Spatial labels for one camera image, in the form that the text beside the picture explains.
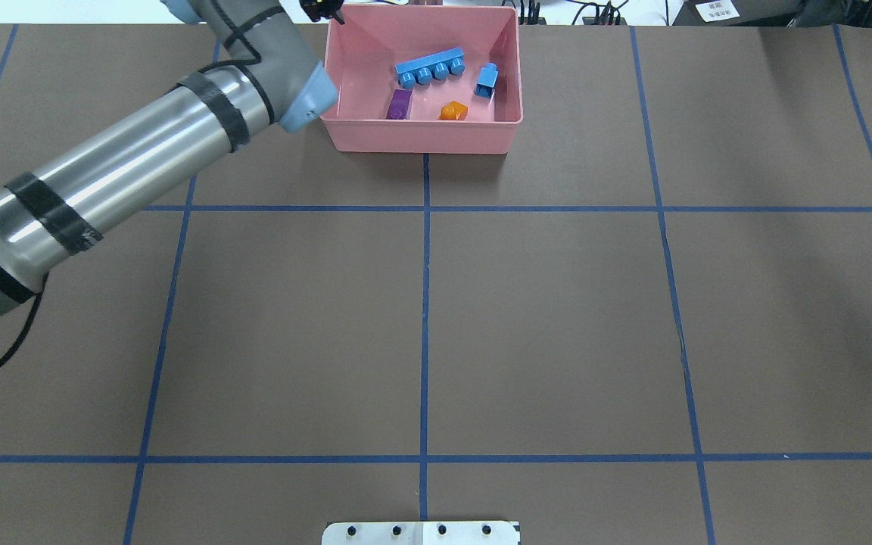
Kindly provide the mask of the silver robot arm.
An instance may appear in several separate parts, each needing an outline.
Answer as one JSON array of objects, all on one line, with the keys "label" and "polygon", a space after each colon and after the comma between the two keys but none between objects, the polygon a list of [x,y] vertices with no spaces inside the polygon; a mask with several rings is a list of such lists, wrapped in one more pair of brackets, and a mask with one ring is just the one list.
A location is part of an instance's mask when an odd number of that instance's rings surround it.
[{"label": "silver robot arm", "polygon": [[338,100],[324,62],[278,1],[167,1],[229,53],[0,190],[0,317],[44,292],[49,270],[253,137],[288,133]]}]

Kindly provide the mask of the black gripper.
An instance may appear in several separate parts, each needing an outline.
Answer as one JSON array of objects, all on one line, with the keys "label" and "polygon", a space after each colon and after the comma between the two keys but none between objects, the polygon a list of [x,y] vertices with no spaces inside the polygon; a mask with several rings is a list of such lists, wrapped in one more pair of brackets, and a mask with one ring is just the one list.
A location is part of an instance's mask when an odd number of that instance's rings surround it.
[{"label": "black gripper", "polygon": [[311,22],[334,20],[344,25],[343,0],[302,0],[301,10]]}]

